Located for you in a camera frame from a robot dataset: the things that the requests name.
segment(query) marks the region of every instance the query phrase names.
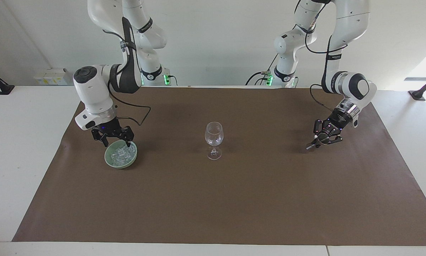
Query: clear wine glass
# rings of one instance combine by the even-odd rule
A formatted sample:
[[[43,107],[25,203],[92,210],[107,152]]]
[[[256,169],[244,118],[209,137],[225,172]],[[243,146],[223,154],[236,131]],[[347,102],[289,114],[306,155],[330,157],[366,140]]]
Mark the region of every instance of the clear wine glass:
[[[205,140],[211,146],[208,149],[208,158],[218,160],[221,157],[221,149],[218,146],[223,142],[224,131],[223,126],[218,122],[211,122],[205,130]]]

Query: brown tabletop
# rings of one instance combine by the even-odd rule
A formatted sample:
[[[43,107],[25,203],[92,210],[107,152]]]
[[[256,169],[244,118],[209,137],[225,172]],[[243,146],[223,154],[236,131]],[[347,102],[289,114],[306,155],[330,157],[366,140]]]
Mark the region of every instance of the brown tabletop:
[[[342,99],[314,91],[329,107]],[[426,199],[372,105],[306,153],[330,112],[307,89],[142,88],[125,170],[72,121],[13,241],[426,246]],[[118,104],[137,120],[145,109]],[[223,156],[205,127],[222,123]]]

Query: table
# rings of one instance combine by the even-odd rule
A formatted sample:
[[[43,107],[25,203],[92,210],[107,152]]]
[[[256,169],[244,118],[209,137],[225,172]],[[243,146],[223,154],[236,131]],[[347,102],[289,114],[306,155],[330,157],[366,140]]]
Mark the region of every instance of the table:
[[[400,92],[379,91],[373,104],[390,135],[416,177],[426,196],[426,104],[392,97]],[[60,139],[72,118],[79,99],[73,87],[18,86],[10,96],[0,96],[0,253],[11,251],[46,255],[81,253],[97,255],[100,251],[132,254],[149,250],[153,255],[183,254],[202,251],[215,255],[327,255],[325,246],[206,246],[143,245],[90,243],[7,243],[18,228],[31,199],[42,180]],[[423,248],[329,247],[330,255],[426,255]]]

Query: green indicator light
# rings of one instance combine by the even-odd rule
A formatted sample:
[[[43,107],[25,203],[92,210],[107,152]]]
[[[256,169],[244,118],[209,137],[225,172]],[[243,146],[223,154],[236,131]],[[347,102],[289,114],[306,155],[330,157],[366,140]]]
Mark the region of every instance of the green indicator light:
[[[167,75],[164,75],[164,82],[166,83],[166,85],[170,84],[170,78]]]
[[[268,78],[267,78],[267,85],[268,86],[271,86],[271,84],[273,83],[273,76],[272,75],[270,75]]]

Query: green bowl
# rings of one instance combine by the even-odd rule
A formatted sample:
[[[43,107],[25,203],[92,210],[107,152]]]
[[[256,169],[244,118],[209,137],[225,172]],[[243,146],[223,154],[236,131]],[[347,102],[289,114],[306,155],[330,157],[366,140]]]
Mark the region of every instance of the green bowl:
[[[132,158],[132,160],[130,162],[128,162],[125,165],[122,166],[115,166],[113,165],[113,160],[112,157],[110,156],[113,152],[115,152],[115,150],[123,147],[124,145],[126,145],[126,142],[123,140],[119,140],[119,141],[115,141],[114,143],[110,144],[107,149],[106,152],[104,153],[104,160],[106,161],[106,163],[110,166],[110,167],[114,167],[116,169],[124,169],[126,167],[131,166],[131,164],[134,163],[135,159],[137,158],[139,149],[137,148],[137,146],[131,141],[131,145],[135,146],[135,155]]]

